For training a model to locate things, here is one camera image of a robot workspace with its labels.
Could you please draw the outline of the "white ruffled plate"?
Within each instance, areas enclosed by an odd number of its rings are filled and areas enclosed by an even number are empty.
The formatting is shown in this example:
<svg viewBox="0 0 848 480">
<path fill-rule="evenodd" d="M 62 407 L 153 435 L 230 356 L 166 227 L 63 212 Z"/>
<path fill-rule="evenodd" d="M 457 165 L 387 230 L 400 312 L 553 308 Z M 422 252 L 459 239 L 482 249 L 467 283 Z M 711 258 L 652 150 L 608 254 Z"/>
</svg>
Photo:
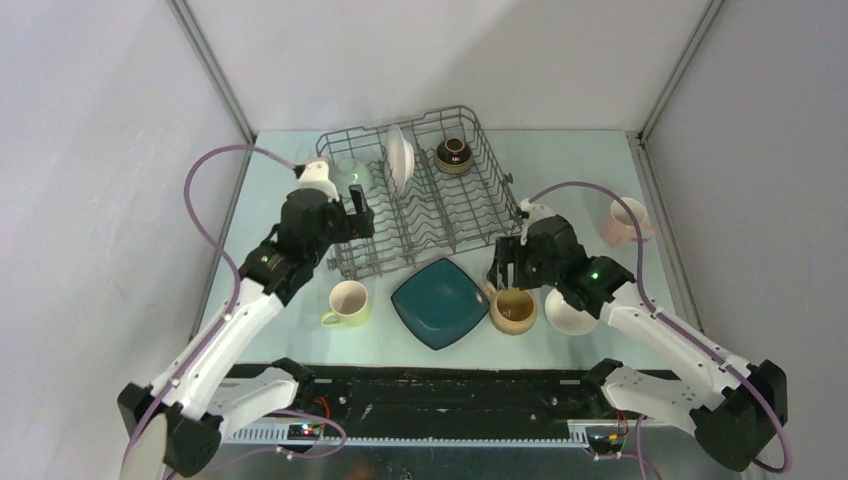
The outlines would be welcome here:
<svg viewBox="0 0 848 480">
<path fill-rule="evenodd" d="M 405 191 L 415 169 L 412 144 L 405 138 L 398 125 L 390 125 L 386 131 L 385 166 L 386 185 L 391 197 L 398 197 Z"/>
</svg>

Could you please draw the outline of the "pink mug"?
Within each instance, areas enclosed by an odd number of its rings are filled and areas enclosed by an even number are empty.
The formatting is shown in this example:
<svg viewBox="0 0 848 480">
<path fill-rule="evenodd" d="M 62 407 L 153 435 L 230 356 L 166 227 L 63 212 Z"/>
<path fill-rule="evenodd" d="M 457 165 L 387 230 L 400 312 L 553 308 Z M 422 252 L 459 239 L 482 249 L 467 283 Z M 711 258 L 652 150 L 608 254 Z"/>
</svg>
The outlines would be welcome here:
<svg viewBox="0 0 848 480">
<path fill-rule="evenodd" d="M 601 229 L 602 240 L 613 247 L 639 240 L 643 243 L 653 240 L 655 230 L 650 225 L 646 206 L 631 197 L 622 197 L 621 200 L 611 202 L 609 214 Z"/>
</svg>

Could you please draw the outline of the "green ceramic bowl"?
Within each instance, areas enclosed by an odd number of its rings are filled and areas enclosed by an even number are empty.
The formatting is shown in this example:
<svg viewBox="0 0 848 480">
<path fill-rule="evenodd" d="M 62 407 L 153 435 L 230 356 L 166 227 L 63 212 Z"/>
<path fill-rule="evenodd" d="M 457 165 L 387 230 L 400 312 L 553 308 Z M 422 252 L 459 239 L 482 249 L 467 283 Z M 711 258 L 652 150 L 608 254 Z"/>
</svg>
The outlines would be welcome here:
<svg viewBox="0 0 848 480">
<path fill-rule="evenodd" d="M 350 187 L 359 185 L 365 195 L 373 188 L 373 177 L 368 167 L 353 158 L 338 160 L 330 171 L 330 180 L 342 198 L 350 197 Z"/>
</svg>

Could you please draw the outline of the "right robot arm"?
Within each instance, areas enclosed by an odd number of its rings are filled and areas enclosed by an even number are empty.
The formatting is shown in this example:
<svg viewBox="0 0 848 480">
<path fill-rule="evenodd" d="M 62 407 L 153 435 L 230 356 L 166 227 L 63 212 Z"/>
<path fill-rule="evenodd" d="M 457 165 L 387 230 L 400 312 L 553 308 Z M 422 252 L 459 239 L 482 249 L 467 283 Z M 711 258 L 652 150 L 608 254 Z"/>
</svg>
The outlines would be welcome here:
<svg viewBox="0 0 848 480">
<path fill-rule="evenodd" d="M 605 359 L 582 379 L 581 402 L 591 416 L 624 410 L 652 417 L 692 435 L 713 460 L 736 472 L 757 463 L 773 438 L 784 438 L 784 370 L 770 360 L 755 365 L 667 314 L 626 267 L 588 255 L 562 216 L 498 238 L 487 279 L 522 290 L 549 287 L 570 307 L 651 351 L 677 377 L 643 376 Z"/>
</svg>

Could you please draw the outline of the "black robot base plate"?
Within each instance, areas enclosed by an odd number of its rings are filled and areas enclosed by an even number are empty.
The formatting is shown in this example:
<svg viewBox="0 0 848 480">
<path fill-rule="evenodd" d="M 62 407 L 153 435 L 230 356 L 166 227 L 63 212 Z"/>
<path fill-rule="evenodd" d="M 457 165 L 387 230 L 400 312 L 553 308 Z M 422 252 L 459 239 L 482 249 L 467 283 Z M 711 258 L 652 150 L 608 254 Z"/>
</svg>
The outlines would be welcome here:
<svg viewBox="0 0 848 480">
<path fill-rule="evenodd" d="M 346 433 L 568 433 L 618 415 L 582 370 L 467 370 L 311 365 L 293 409 Z"/>
</svg>

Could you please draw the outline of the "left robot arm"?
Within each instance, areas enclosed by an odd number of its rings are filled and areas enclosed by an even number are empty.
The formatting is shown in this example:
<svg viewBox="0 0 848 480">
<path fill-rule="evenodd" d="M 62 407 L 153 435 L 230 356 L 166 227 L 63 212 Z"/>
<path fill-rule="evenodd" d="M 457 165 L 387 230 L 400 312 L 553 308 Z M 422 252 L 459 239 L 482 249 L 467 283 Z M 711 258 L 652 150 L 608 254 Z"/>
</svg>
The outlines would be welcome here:
<svg viewBox="0 0 848 480">
<path fill-rule="evenodd" d="M 304 416 L 316 390 L 299 364 L 270 366 L 237 390 L 220 389 L 238 357 L 314 276 L 335 244 L 370 238 L 374 212 L 358 184 L 353 212 L 330 181 L 289 193 L 281 219 L 233 270 L 234 289 L 215 320 L 145 386 L 127 384 L 117 405 L 130 436 L 124 479 L 154 479 L 164 469 L 190 478 L 202 472 L 230 434 L 276 410 Z"/>
</svg>

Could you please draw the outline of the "tan ceramic mug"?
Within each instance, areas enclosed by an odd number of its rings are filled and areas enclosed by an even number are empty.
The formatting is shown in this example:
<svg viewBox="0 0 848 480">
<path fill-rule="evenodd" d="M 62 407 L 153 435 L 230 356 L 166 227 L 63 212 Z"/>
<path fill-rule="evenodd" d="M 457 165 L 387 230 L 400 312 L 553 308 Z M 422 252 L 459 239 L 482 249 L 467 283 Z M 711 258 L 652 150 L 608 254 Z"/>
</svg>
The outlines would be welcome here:
<svg viewBox="0 0 848 480">
<path fill-rule="evenodd" d="M 526 333 L 535 324 L 537 304 L 528 290 L 509 288 L 498 290 L 485 283 L 483 292 L 489 300 L 489 315 L 494 327 L 506 335 Z"/>
</svg>

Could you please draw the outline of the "brown speckled bowl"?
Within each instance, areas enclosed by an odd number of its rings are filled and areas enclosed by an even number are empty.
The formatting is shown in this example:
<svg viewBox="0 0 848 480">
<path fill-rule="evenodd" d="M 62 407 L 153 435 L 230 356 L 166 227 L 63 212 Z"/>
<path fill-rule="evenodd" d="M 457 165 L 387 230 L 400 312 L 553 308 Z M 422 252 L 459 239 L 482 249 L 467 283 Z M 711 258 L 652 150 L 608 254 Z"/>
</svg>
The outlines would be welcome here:
<svg viewBox="0 0 848 480">
<path fill-rule="evenodd" d="M 434 163 L 442 173 L 461 175 L 473 164 L 472 150 L 461 138 L 446 138 L 436 147 Z"/>
</svg>

